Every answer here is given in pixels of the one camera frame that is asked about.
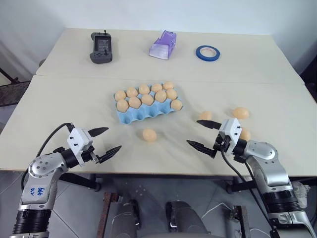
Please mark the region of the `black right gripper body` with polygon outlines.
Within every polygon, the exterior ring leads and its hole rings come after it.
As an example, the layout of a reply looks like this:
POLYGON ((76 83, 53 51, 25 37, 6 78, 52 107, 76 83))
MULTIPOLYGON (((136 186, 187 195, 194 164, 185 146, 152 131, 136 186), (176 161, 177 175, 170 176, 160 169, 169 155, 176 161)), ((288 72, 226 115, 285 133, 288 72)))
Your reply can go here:
POLYGON ((229 135, 222 138, 221 135, 218 134, 213 145, 213 154, 216 154, 218 151, 227 152, 230 146, 230 141, 231 138, 229 135))

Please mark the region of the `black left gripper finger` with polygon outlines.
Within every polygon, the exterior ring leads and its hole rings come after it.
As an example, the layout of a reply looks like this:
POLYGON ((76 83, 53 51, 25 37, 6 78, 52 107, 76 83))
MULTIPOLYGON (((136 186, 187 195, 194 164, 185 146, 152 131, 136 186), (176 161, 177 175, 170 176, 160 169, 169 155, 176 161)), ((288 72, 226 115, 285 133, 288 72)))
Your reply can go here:
POLYGON ((98 127, 98 128, 90 129, 88 133, 91 137, 96 137, 107 130, 108 130, 108 127, 98 127))
POLYGON ((103 156, 97 156, 98 163, 101 164, 112 158, 120 149, 121 145, 108 150, 103 156))

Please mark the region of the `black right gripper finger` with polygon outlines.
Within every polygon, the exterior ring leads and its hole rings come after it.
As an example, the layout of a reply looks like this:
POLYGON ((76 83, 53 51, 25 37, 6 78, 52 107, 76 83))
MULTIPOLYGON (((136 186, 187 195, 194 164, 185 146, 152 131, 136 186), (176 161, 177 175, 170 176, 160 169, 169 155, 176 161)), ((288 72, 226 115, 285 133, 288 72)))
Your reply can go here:
POLYGON ((207 128, 210 128, 210 129, 217 129, 219 130, 220 127, 221 127, 221 123, 218 123, 218 122, 215 122, 215 121, 212 121, 212 120, 197 120, 196 121, 197 123, 199 123, 200 125, 204 126, 204 127, 207 127, 207 128))
POLYGON ((205 147, 204 144, 196 142, 196 141, 192 141, 192 140, 186 140, 186 141, 189 145, 191 145, 196 150, 204 154, 207 154, 210 157, 215 157, 215 151, 213 149, 205 147))

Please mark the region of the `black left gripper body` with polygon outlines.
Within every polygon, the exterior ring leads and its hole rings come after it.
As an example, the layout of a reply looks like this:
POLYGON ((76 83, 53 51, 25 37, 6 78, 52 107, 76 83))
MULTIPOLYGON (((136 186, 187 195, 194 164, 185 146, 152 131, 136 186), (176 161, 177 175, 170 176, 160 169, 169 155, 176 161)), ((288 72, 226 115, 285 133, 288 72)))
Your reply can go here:
POLYGON ((88 161, 94 161, 96 164, 100 163, 100 157, 94 153, 95 148, 90 146, 87 150, 83 151, 81 154, 81 158, 83 162, 86 163, 88 161))

